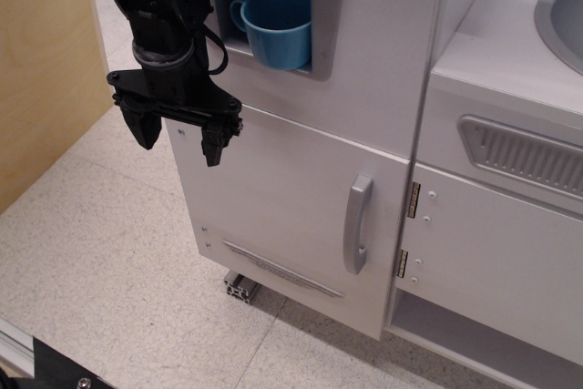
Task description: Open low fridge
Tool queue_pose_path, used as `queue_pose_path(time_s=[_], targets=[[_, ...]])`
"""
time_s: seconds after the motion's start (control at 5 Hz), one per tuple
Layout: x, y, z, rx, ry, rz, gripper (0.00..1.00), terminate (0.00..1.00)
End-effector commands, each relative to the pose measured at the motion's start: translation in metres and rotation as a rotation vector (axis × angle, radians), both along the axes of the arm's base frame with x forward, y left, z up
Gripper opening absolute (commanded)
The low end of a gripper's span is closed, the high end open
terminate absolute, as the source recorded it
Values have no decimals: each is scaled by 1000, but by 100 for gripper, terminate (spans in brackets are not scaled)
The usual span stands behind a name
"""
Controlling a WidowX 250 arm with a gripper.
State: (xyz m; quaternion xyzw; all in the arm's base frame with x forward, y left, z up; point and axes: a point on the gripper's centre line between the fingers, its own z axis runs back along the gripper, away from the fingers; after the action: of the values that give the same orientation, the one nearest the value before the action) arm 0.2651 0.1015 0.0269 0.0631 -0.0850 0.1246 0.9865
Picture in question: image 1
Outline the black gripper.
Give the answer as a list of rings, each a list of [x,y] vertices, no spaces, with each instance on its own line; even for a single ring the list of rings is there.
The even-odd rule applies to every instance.
[[[134,57],[139,69],[112,71],[107,82],[137,143],[151,150],[163,118],[200,126],[207,166],[218,166],[232,134],[242,131],[241,102],[212,82],[207,60],[154,52],[136,52]]]

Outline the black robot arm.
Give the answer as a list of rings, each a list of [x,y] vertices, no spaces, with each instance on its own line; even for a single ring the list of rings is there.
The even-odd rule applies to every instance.
[[[136,139],[151,149],[164,118],[198,126],[208,166],[220,164],[230,139],[240,134],[241,102],[212,81],[229,60],[211,67],[207,43],[223,49],[205,21],[211,0],[114,0],[129,21],[134,70],[107,74],[113,100]]]

